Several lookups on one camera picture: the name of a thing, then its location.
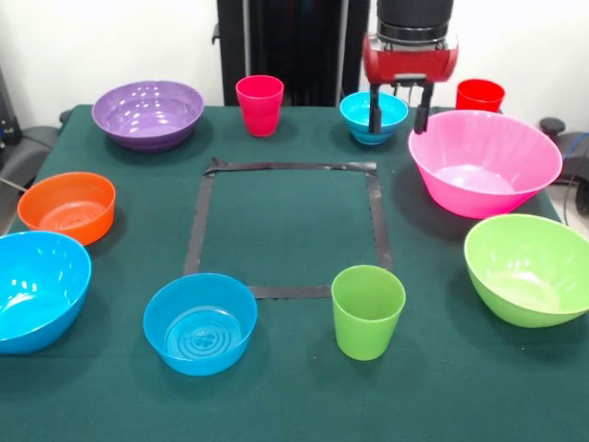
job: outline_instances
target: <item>black tape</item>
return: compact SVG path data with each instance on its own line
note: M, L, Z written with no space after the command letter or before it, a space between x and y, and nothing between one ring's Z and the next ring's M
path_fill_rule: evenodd
M184 261L184 274L197 273L201 267L202 244L206 235L206 223L213 194L214 177L218 172L237 172L245 170L342 170L364 172L370 201L370 215L375 234L378 265L392 270L393 260L388 242L387 219L378 182L375 162L350 163L226 163L213 158L211 166L202 174L196 215L192 225L188 253ZM251 287L256 299L301 299L330 297L328 286L314 287Z
M206 234L206 221L209 217L209 207L213 194L214 175L202 175L201 188L196 203L196 214L192 224L191 239L188 243L188 252L184 260L184 274L199 272L201 268L202 244Z
M387 216L383 206L383 194L380 191L380 183L376 172L366 172L368 192L370 193L370 215L372 227L375 232L376 255L378 265L389 271L393 270L393 254L388 242Z
M330 297L328 285L317 287L250 287L256 299L309 299Z
M376 163L225 163L213 158L204 175L216 172L239 172L244 170L347 170L352 172L376 172Z

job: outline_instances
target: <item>pink cup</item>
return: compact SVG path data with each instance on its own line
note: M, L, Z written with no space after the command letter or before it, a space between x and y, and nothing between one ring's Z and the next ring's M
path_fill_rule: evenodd
M237 82L236 92L248 132L254 136L272 135L280 120L283 82L273 76L246 76Z

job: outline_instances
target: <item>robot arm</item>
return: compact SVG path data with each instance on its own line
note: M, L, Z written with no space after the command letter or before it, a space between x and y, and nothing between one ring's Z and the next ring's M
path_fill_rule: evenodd
M378 0L378 32L364 38L364 71L370 83L371 133L379 133L378 89L388 84L422 87L415 132L427 130L433 84L454 72L458 47L446 37L454 0Z

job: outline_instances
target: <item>bowl rim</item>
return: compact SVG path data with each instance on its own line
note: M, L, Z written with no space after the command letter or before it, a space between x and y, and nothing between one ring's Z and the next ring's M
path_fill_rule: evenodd
M473 232L480 229L481 226L484 226L487 223L492 223L494 221L496 221L499 218L505 218L505 217L511 217L511 218L520 218L520 219L527 219L527 220L533 220L534 222L538 221L541 223L547 223L553 226L556 226L558 228L567 230L569 232L571 232L574 236L576 236L578 239L580 239L581 241L583 241L584 243L589 245L589 240L587 238L585 238L583 235L581 235L579 232L577 232L576 230L565 226L564 224L558 222L558 221L554 221L553 219L549 219L546 218L544 216L538 216L538 215L530 215L530 214L502 214L502 215L495 215L495 216L490 216L489 218L483 219L482 221L478 222L473 228L471 228L469 230L469 232L467 233L467 237L464 240L464 246L463 246L463 251L464 251L464 257L465 260L467 262L467 268L468 270L477 278L477 280L485 286L485 288L487 290L489 290L491 293L493 293L495 296L499 297L500 299L504 300L505 302L522 308L526 311L530 311L533 313L542 313L542 314L546 314L546 315L554 315L554 316L570 316L570 315L575 315L575 314L583 314L584 312L589 310L589 298L587 300L587 307L586 308L577 308L577 309L571 309L571 310L561 310L561 311L546 311L546 310L537 310L537 309L533 309L533 308L529 308L526 306L523 306L517 302L514 302L511 298L509 297L505 297L503 294L497 292L494 289L491 289L486 283L485 280L480 276L480 272L471 264L470 259L468 257L468 244L469 242L472 240L471 235L473 235Z
M97 178L99 180L101 180L104 184L106 184L106 186L112 191L112 199L109 202L109 205L107 207L105 207L105 209L100 213L100 215L86 221L85 223L82 224L78 224L76 226L73 227L63 227L60 228L59 230L48 230L51 232L60 232L60 233L67 233L67 232L72 232L74 230L78 230L80 227L84 227L84 226L88 226L89 224L93 223L96 219L98 219L99 217L104 216L106 213L110 212L111 210L114 209L114 205L116 204L116 200L117 200L117 188L114 186L114 184L112 183L112 181L110 181L107 177L105 177L104 175L100 175L98 173L94 173L94 172L86 172L83 170L77 170L77 171L72 171L72 172L65 172L65 173L58 173L56 175L51 175L50 177L44 178L42 180L39 180L37 182L35 182L32 186L30 186L30 189L28 189L18 200L18 204L17 204L17 214L18 214L18 218L27 225L27 227L29 228L33 228L35 230L40 230L39 226L33 223L30 223L28 220L25 221L25 218L22 216L21 214L21 205L23 204L23 201L27 201L28 197L27 195L30 195L30 191L32 191L33 189L35 189L36 186L42 184L43 182L47 182L50 180L54 180L54 179L60 179L62 177L66 177L66 176L73 176L73 175L79 175L79 176L84 176L84 175L91 175L94 178Z
M106 127L104 127L102 124L100 124L100 122L98 122L97 116L96 116L96 107L97 105L104 99L107 97L107 95L109 95L110 93L119 90L119 89L123 89L124 87L129 87L129 86L135 86L135 85L140 85L143 83L159 83L159 84L169 84L169 85L176 85L176 86L182 86L182 87L186 87L190 90L192 90L194 93L196 93L196 95L201 99L202 102L202 106L201 106L201 110L199 112L197 112L196 116L191 120L191 122L189 122L188 124L186 124L185 126L182 126L181 128L179 128L177 131L175 132L171 132L169 134L165 134L165 135L157 135L157 136L153 136L153 135L142 135L142 136L129 136L127 134L118 134L116 132L113 132L109 129L107 129ZM150 140L152 138L157 138L158 136L170 136L172 134L177 134L179 132L182 132L183 130L185 130L187 127L191 127L193 124L195 124L199 118L201 118L202 113L204 112L204 98L202 97L202 94L194 87L187 85L186 83L181 83L179 81L174 81L174 80L140 80L140 81L132 81L130 83L125 83L124 85L120 85L120 86L116 86L113 87L112 89L108 90L107 92L103 93L97 100L96 102L92 105L92 120L94 121L94 124L96 126L98 126L98 128L105 132L106 134L113 136L113 137L118 137L118 138L123 138L123 139L129 139L129 140Z
M340 101L340 114L341 114L341 116L344 118L344 120L346 120L346 122L353 122L354 124L360 124L360 123L358 123L358 122L355 122L355 121L354 121L353 119L351 119L351 118L350 118L348 115L346 115L346 112L344 112L344 111L343 111L343 107L342 107L342 106L343 106L343 103L344 103L344 102L345 102L347 99L349 99L349 98L351 98L351 97L358 97L358 96L361 96L361 95L368 95L368 96L369 96L369 95L370 95L370 92L368 92L368 91L365 91L365 90L359 90L358 92L353 92L353 93L352 93L352 94L350 94L350 95L346 95L346 96L343 98L343 100L342 100L342 101ZM396 95L390 95L390 94L387 94L387 93L385 93L385 92L380 92L380 91L378 92L378 95L379 95L379 96L380 96L380 95L383 95L383 96L391 97L391 98L392 98L394 101L397 101L397 102L399 102L399 103L402 103L402 104L404 105L404 108L405 108L405 112L403 113L403 116L402 116L402 117L399 117L398 119L396 119L396 120L395 120L395 121L393 121L393 122L390 122L389 124L382 124L382 127L386 127L386 128L388 128L388 127L393 127L393 126L396 126L397 124L399 124L399 123L401 123L401 122L404 122L404 121L405 121L405 119L407 119L407 117L409 116L409 106L407 105L407 102L406 102L404 99L400 99L400 98L399 98L399 97L397 97Z
M74 308L76 306L76 304L83 302L83 300L85 298L85 293L87 292L88 287L90 285L90 279L92 278L92 259L90 258L90 255L89 255L88 251L86 250L86 247L84 247L82 245L82 243L80 243L78 240L76 240L72 237L68 237L67 235L64 235L62 233L58 233L58 232L51 232L51 231L46 231L46 230L29 230L29 231L23 231L23 232L9 233L7 235L4 235L3 237L0 237L0 241L2 241L5 238L16 238L16 237L22 237L22 236L58 237L63 240L72 242L75 246L77 246L82 251L82 256L84 258L86 258L85 261L87 263L87 268L88 268L87 277L86 277L86 281L83 284L82 290L80 290L80 292L79 292L80 294L78 295L78 297L74 300L74 302L72 302L69 305L69 307L64 312L62 312L62 314L60 314L59 316L56 316L52 320L47 320L46 322L43 322L41 325L35 327L32 330L26 331L26 332L21 333L19 335L9 336L7 338L0 337L0 343L7 343L10 341L14 341L16 339L25 338L28 335L30 335L34 332L37 332L40 329L45 328L48 325L53 324L57 320L61 319L72 308Z
M149 344L162 356L165 356L166 358L169 359L174 359L176 361L184 361L184 362L202 362L202 361L206 361L206 360L212 360L212 359L216 359L219 357L219 355L207 355L205 357L200 357L198 360L195 359L189 359L188 357L181 357L181 356L174 356L171 355L167 350L160 348L159 345L155 344L153 342L153 340L151 339L151 333L148 333L145 327L145 317L147 315L147 310L150 309L152 303L154 302L154 300L159 297L162 293L164 293L165 291L168 291L168 289L174 285L180 284L181 281L187 280L187 279L198 279L198 278L202 278L202 277L210 277L213 276L215 278L218 279L225 279L225 280L229 280L233 283L238 283L239 285L241 285L241 288L246 288L247 292L251 295L251 302L254 308L254 318L252 321L252 326L251 328L248 330L248 332L246 333L245 336L243 336L241 338L241 340L232 348L230 348L229 350L225 351L224 354L227 353L231 353L234 352L238 347L242 346L244 343L246 343L249 338L251 337L251 334L254 332L254 329L256 328L256 324L258 323L258 303L256 302L256 298L254 297L253 292L251 291L251 289L243 284L241 281L238 281L236 278L233 278L231 276L228 276L226 274L222 274L222 273L193 273L193 274L186 274L184 276L181 276L178 279L175 279L174 281L167 283L166 285L164 285L162 288L160 288L159 290L157 290L156 294L153 295L151 297L151 299L149 299L149 302L147 303L147 305L145 306L145 310L144 310L144 316L143 316L143 329L144 329L144 336L145 339L149 342Z
M427 174L429 176L431 176L432 178L435 178L436 180L439 180L441 182L443 182L444 184L447 184L448 186L452 186L454 188L457 189L462 189L464 191L468 191L468 192L474 192L477 193L479 195L493 195L493 196L521 196L521 195L527 195L529 193L537 193L540 192L541 190L547 188L552 182L554 182L555 179L557 179L560 175L560 173L562 172L562 153L559 151L559 148L554 144L554 142L550 139L549 136L547 136L546 134L543 134L542 131L540 131L537 127L534 127L532 124L529 124L527 122L523 122L521 120L517 120L514 117L510 117L507 115L503 115L501 113L497 113L497 112L491 112L488 110L470 110L470 109L454 109L454 110L444 110L442 112L436 113L435 115L432 115L429 119L430 120L435 120L438 118L444 118L443 115L446 114L454 114L454 113L462 113L462 114L472 114L472 115L487 115L491 118L499 118L499 119L504 119L504 120L509 120L511 122L517 122L519 124L522 124L526 127L528 127L529 129L532 129L533 131L537 132L538 134L542 135L547 141L550 142L551 146L552 146L552 150L553 152L555 152L557 154L557 158L560 159L560 166L558 167L557 170L555 170L552 178L550 178L548 184L544 184L544 185L539 185L536 187L531 187L529 189L523 190L523 191L517 191L517 192L485 192L485 191L475 191L472 189L467 189L467 188L463 188L463 187L459 187L456 186L455 184L452 184L451 182L448 182L446 180L442 180L438 177L435 176L435 173L433 171L431 171L429 168L426 168L422 162L416 157L415 153L413 152L413 139L416 136L419 136L415 133L415 130L411 130L410 134L409 134L409 138L408 138L408 145L409 145L409 152L411 157L413 158L413 161L415 161L415 163L417 164L417 166L424 170L425 172L427 172Z

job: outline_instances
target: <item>orange bowl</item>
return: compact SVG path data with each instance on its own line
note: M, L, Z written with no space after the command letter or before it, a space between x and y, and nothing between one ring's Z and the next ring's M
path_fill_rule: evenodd
M63 233L86 246L112 226L116 194L114 185L96 173L62 173L26 191L18 217L31 230Z

